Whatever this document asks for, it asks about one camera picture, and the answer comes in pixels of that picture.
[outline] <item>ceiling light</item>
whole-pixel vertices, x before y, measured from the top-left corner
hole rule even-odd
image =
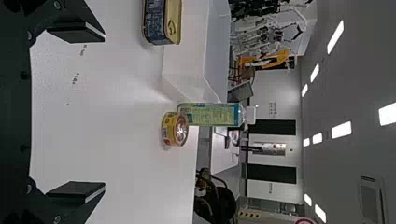
[[[309,195],[305,194],[304,200],[305,200],[306,204],[308,204],[309,206],[312,206],[312,199],[311,199],[311,197],[309,197]]]
[[[314,137],[312,138],[313,144],[321,143],[322,141],[323,141],[323,135],[321,133],[315,134]]]
[[[381,126],[389,125],[396,122],[396,103],[385,106],[378,110],[379,122]]]
[[[301,92],[301,95],[304,97],[307,92],[308,92],[308,84],[305,84],[305,86],[303,87],[303,91]]]
[[[311,82],[314,82],[315,78],[317,77],[318,73],[319,73],[320,67],[319,64],[317,63],[317,66],[315,66],[314,71],[311,74]]]
[[[337,43],[338,39],[340,38],[341,34],[344,32],[344,21],[341,21],[338,24],[337,29],[335,30],[334,34],[332,35],[332,39],[330,40],[329,44],[327,45],[327,53],[330,54],[332,49],[334,48],[335,44]]]
[[[326,223],[327,218],[326,218],[326,213],[317,205],[315,204],[315,213],[320,217],[320,219]]]
[[[309,138],[305,138],[303,141],[303,146],[304,147],[309,147],[309,145],[311,145],[311,141],[309,140]]]
[[[352,134],[352,123],[350,121],[332,128],[332,139],[344,137],[350,134]]]

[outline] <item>laboratory room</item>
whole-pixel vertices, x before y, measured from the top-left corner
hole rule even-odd
[[[0,0],[0,224],[396,223],[395,8]]]

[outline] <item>yellow object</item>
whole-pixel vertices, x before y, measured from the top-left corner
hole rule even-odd
[[[246,63],[255,63],[255,62],[275,60],[274,62],[269,62],[268,64],[265,64],[262,66],[262,69],[268,69],[268,68],[272,68],[272,67],[281,65],[283,62],[285,62],[289,59],[290,55],[291,55],[290,50],[280,49],[279,51],[277,51],[274,54],[265,55],[262,57],[242,56],[239,58],[239,66],[243,67],[243,66],[245,66]]]
[[[262,69],[267,69],[275,66],[281,65],[283,62],[289,59],[290,51],[288,49],[281,49],[275,54],[264,56],[264,59],[276,58],[276,61],[273,63],[268,63],[262,66]]]
[[[181,0],[166,0],[165,35],[174,44],[181,41]]]
[[[189,136],[189,122],[186,115],[175,112],[166,113],[161,131],[166,145],[183,147]]]

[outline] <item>plastic bottle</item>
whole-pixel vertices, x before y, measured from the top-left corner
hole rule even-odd
[[[178,112],[186,114],[190,126],[240,127],[246,120],[246,110],[240,104],[180,104]]]

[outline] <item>canned fish tin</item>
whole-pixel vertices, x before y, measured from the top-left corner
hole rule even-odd
[[[181,0],[143,0],[143,34],[154,45],[180,44]]]
[[[163,141],[172,147],[183,147],[189,136],[189,122],[186,115],[168,112],[161,127]]]

